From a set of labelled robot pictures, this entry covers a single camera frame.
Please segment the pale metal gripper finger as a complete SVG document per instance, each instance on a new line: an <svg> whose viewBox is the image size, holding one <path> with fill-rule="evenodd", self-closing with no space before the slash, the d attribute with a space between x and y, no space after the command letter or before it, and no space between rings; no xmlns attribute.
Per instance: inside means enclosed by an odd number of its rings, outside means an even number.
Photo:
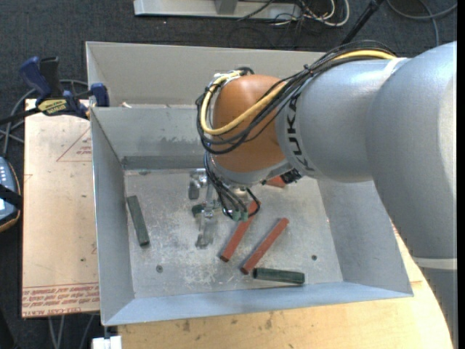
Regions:
<svg viewBox="0 0 465 349"><path fill-rule="evenodd" d="M214 210L214 202L205 204L200 213L199 234L195 246L198 249L206 249L213 244L217 229L217 214Z"/></svg>
<svg viewBox="0 0 465 349"><path fill-rule="evenodd" d="M195 169L190 172L188 186L188 198L196 200L200 196L200 189L207 186L207 175L205 169Z"/></svg>

